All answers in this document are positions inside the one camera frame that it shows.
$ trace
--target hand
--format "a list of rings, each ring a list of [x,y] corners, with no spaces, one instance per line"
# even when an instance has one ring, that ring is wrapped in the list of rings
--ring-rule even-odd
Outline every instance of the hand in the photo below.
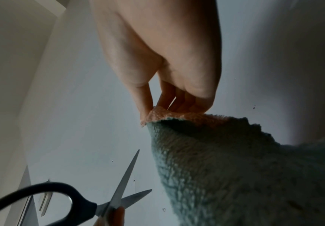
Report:
[[[117,208],[116,211],[112,213],[112,224],[110,226],[124,226],[124,215],[125,209],[123,207]],[[104,219],[102,217],[98,217],[95,224],[93,226],[106,226]]]
[[[214,0],[90,2],[106,59],[141,120],[153,108],[149,81],[156,72],[162,90],[158,106],[175,112],[206,112],[212,106],[222,69]]]

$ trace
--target scissors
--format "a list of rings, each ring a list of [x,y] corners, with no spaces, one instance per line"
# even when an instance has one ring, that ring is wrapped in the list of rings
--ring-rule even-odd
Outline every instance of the scissors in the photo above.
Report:
[[[47,226],[76,226],[93,218],[94,215],[102,217],[105,222],[105,225],[109,225],[109,219],[111,219],[110,216],[115,209],[120,206],[126,209],[152,191],[150,189],[122,198],[126,185],[128,184],[131,172],[133,171],[139,151],[140,150],[137,151],[133,160],[131,161],[110,202],[97,205],[96,203],[86,200],[74,187],[70,186],[69,184],[60,182],[45,182],[20,189],[1,198],[0,210],[4,209],[5,207],[13,204],[14,202],[22,198],[34,194],[44,192],[58,192],[67,195],[72,202],[72,206],[67,216]]]

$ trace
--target white ceiling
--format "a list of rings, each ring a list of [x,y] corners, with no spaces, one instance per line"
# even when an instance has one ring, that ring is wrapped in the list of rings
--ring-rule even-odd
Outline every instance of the white ceiling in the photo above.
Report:
[[[35,0],[0,0],[0,183],[20,144],[16,117],[56,18]]]

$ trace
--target teal fleece fabric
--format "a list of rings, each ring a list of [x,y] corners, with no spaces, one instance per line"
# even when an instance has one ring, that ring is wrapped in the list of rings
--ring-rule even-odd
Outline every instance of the teal fleece fabric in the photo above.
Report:
[[[248,120],[147,123],[182,226],[325,225],[325,139],[284,146]]]

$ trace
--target black scissor handle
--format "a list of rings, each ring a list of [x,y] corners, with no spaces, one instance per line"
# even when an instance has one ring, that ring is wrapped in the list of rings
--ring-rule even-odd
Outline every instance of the black scissor handle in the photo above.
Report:
[[[91,219],[96,210],[96,203],[86,200],[75,188],[69,184],[60,182],[45,182],[32,185],[0,199],[0,210],[15,203],[16,201],[39,193],[58,192],[71,198],[72,206],[67,216],[47,226],[75,226]]]

